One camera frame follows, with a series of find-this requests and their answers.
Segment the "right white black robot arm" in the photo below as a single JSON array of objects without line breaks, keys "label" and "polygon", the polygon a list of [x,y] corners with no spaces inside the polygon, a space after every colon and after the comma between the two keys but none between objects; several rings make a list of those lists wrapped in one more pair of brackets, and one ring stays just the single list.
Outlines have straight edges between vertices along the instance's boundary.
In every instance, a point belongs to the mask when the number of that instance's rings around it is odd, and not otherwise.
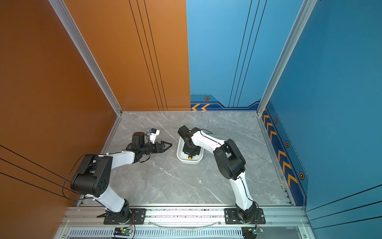
[{"label": "right white black robot arm", "polygon": [[259,211],[258,204],[250,195],[246,182],[246,160],[236,143],[231,139],[214,138],[209,136],[208,131],[197,127],[189,129],[185,125],[178,129],[178,134],[184,142],[182,153],[189,159],[199,155],[201,150],[214,155],[219,172],[230,181],[238,218],[245,224],[254,221]]}]

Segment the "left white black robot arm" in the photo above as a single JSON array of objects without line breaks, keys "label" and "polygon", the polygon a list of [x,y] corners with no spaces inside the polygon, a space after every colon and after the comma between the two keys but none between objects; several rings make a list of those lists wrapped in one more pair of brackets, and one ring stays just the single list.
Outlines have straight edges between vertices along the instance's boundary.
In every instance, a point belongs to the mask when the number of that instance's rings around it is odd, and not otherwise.
[{"label": "left white black robot arm", "polygon": [[163,153],[172,147],[165,141],[156,141],[159,131],[152,128],[147,133],[135,132],[125,150],[110,154],[84,155],[71,181],[71,189],[97,201],[105,208],[99,215],[105,224],[132,224],[133,213],[129,202],[110,186],[111,171],[115,168],[140,163],[144,155]]}]

